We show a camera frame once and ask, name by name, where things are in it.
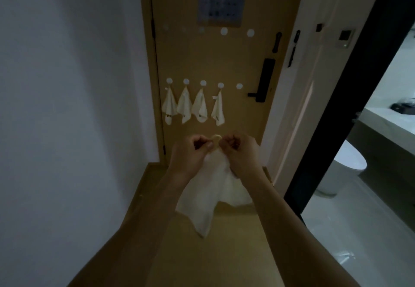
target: bathroom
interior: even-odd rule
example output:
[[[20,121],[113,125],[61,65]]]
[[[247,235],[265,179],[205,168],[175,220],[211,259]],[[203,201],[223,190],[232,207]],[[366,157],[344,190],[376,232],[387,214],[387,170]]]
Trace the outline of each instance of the bathroom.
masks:
[[[362,286],[415,285],[414,59],[415,25],[301,214]]]

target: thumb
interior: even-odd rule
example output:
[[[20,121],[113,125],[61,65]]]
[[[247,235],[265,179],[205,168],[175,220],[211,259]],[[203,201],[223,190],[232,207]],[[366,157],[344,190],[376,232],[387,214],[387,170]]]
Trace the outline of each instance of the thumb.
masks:
[[[227,141],[225,141],[224,139],[221,139],[219,141],[219,146],[222,149],[223,153],[227,156],[230,156],[232,153],[235,152],[235,150],[232,148],[232,146],[229,145],[229,143]]]
[[[210,152],[213,149],[213,145],[213,142],[204,143],[202,147],[198,149],[198,153],[202,154],[203,157],[205,157],[208,154],[208,152]]]

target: hanging towel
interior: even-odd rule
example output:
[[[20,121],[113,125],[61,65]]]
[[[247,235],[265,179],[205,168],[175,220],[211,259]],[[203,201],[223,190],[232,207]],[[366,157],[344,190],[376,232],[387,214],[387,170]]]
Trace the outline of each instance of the hanging towel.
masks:
[[[213,150],[205,157],[202,168],[190,180],[176,206],[176,211],[188,216],[202,237],[209,233],[218,201],[232,206],[252,203],[241,180],[231,172],[228,159],[221,148]]]
[[[192,116],[192,102],[190,101],[189,90],[187,86],[184,87],[182,94],[179,98],[179,103],[177,103],[177,112],[183,116],[182,124],[190,120]]]
[[[171,91],[171,88],[167,89],[167,95],[164,99],[163,106],[161,107],[161,111],[163,111],[166,116],[164,120],[166,120],[166,123],[168,125],[171,124],[171,117],[177,114],[177,105],[176,100],[174,100],[173,91]]]
[[[196,116],[199,122],[203,123],[208,119],[207,112],[205,95],[203,94],[203,89],[200,89],[193,103],[192,114]]]
[[[216,126],[220,126],[225,123],[225,117],[223,116],[222,110],[222,90],[219,91],[210,116],[216,120]]]

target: wooden floor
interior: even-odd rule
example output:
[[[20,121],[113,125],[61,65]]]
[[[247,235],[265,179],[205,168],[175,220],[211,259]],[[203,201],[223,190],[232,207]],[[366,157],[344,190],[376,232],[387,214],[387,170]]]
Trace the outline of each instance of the wooden floor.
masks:
[[[149,166],[134,209],[166,169]],[[283,286],[267,239],[253,206],[219,203],[209,235],[203,239],[189,219],[173,218],[153,264],[148,287],[155,286]]]

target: hand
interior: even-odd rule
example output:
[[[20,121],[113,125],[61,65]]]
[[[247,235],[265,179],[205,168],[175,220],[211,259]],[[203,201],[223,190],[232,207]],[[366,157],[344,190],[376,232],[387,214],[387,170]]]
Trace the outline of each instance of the hand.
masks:
[[[199,172],[213,142],[203,135],[192,135],[174,143],[167,173],[178,176],[184,183]]]
[[[253,176],[263,174],[259,162],[259,146],[255,138],[234,132],[222,137],[219,146],[228,157],[231,170],[242,183]]]

